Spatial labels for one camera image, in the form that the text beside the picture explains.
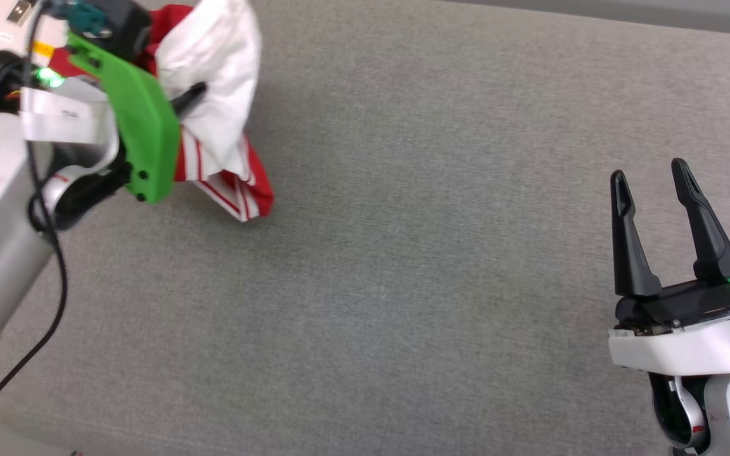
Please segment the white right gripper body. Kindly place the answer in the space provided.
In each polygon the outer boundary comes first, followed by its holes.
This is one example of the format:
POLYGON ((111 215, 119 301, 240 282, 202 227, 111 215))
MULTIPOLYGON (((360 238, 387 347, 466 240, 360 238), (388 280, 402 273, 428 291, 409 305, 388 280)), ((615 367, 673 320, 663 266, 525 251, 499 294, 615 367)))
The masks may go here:
POLYGON ((730 280, 623 297, 616 318, 608 348, 617 366, 664 376, 730 374, 730 280))

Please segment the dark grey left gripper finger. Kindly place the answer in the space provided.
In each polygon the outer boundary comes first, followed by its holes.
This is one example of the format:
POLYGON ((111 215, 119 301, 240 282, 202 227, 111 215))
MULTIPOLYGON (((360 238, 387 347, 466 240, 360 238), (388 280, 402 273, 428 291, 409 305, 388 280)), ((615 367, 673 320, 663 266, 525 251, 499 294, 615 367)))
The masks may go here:
POLYGON ((200 82, 193 84, 183 94, 172 100, 172 108, 177 118, 186 118, 189 113, 203 100, 208 92, 208 84, 200 82))

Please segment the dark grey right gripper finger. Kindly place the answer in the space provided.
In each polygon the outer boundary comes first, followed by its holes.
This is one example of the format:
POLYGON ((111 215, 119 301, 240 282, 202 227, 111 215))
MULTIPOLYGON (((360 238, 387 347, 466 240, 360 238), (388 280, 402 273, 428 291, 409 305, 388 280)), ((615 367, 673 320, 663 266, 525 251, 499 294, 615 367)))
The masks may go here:
POLYGON ((699 280, 730 278, 730 240, 686 160, 672 159, 677 198, 686 208, 697 259, 693 272, 699 280))
POLYGON ((660 278, 652 273, 634 223, 636 206, 622 170, 610 176, 612 256, 615 293, 621 297, 660 294, 660 278))

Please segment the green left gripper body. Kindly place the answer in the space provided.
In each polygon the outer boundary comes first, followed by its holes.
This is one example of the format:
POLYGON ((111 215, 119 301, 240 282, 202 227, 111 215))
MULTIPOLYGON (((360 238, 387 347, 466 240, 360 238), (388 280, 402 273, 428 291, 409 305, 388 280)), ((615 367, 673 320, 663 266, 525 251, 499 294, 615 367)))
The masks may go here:
POLYGON ((146 49, 147 32, 140 32, 126 55, 84 35, 69 32, 67 37, 69 62, 99 81, 113 110, 132 167, 127 189, 150 204, 164 200, 173 188, 181 130, 159 81, 136 65, 146 49))

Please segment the red white basketball jersey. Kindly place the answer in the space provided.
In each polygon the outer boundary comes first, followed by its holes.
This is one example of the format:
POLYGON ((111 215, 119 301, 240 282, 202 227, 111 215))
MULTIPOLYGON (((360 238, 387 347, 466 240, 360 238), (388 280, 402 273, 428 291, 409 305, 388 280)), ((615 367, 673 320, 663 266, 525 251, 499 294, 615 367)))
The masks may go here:
MULTIPOLYGON (((251 5, 248 0, 199 0, 194 8, 169 4, 148 12, 150 38, 136 65, 156 77, 171 105, 193 84, 208 84, 203 100, 186 118, 179 118, 173 184, 192 182, 241 222, 266 216, 274 194, 244 133, 261 56, 260 29, 251 5)), ((66 46, 53 63, 61 57, 68 60, 72 47, 67 42, 66 46)), ((105 94, 98 80, 69 61, 60 72, 63 82, 76 78, 105 94)), ((21 118, 41 112, 41 105, 29 100, 29 90, 33 88, 21 91, 21 118)), ((132 166, 119 133, 118 156, 90 171, 92 166, 73 164, 50 176, 44 196, 59 194, 52 211, 55 225, 81 216, 119 188, 127 189, 132 166)))

